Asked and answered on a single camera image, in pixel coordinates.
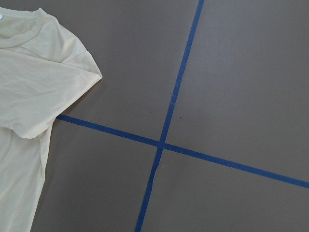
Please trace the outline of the beige long-sleeve printed shirt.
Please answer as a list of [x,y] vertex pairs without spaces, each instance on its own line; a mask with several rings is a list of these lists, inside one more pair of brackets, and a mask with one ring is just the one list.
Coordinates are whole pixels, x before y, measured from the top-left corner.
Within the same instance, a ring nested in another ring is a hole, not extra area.
[[1,231],[31,230],[53,122],[101,79],[83,43],[54,16],[1,8]]

